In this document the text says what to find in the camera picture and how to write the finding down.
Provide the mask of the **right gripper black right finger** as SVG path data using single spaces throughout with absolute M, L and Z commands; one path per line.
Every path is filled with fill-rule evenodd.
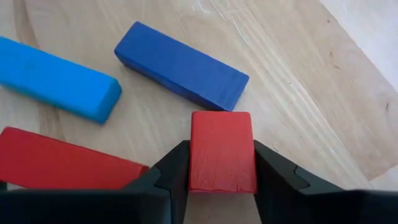
M 345 190 L 259 141 L 254 149 L 262 224 L 398 224 L 398 192 Z

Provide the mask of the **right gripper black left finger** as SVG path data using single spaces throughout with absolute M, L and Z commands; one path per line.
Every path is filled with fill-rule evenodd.
M 0 224 L 183 224 L 189 160 L 184 140 L 117 190 L 8 191 L 0 180 Z

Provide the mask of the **small red block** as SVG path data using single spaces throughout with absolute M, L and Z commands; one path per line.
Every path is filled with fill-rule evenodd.
M 248 112 L 194 111 L 189 191 L 254 194 L 257 175 Z

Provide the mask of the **red long block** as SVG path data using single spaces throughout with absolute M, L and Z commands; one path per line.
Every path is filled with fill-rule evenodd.
M 0 181 L 28 189 L 121 189 L 148 169 L 17 128 L 0 133 Z

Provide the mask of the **light blue long block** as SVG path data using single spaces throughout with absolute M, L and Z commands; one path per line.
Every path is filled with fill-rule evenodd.
M 0 37 L 0 85 L 103 124 L 119 100 L 117 79 Z

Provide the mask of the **dark blue long block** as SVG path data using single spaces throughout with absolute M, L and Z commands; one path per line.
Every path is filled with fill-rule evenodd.
M 249 76 L 139 21 L 117 44 L 125 66 L 207 110 L 232 111 Z

